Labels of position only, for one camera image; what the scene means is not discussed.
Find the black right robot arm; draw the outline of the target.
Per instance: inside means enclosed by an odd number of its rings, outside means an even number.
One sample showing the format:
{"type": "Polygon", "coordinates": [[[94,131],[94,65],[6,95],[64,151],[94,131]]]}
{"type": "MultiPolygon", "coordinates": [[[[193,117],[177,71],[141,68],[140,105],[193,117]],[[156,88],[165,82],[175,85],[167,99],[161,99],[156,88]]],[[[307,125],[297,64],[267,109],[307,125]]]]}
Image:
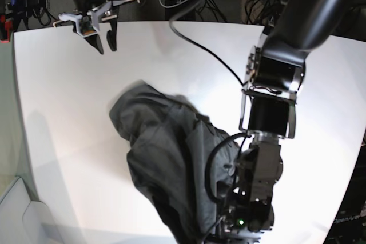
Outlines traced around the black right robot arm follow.
{"type": "Polygon", "coordinates": [[[112,0],[73,0],[75,9],[72,13],[60,13],[53,26],[71,23],[73,33],[79,35],[100,54],[104,53],[100,40],[100,24],[107,22],[110,30],[106,34],[111,51],[117,50],[118,9],[112,0]]]}

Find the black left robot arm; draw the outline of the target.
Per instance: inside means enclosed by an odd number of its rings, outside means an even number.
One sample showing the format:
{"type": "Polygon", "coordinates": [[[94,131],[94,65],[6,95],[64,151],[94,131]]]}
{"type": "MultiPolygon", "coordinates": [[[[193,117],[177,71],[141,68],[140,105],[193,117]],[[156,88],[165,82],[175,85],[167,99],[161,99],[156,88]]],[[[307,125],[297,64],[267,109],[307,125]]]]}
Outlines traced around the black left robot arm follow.
{"type": "Polygon", "coordinates": [[[281,139],[296,130],[296,100],[306,58],[334,32],[353,0],[288,0],[277,23],[262,32],[248,58],[242,102],[250,102],[248,127],[222,141],[253,137],[238,152],[233,185],[224,197],[212,191],[210,167],[205,188],[219,206],[218,218],[202,238],[214,243],[259,243],[274,225],[273,187],[283,172],[281,139]]]}

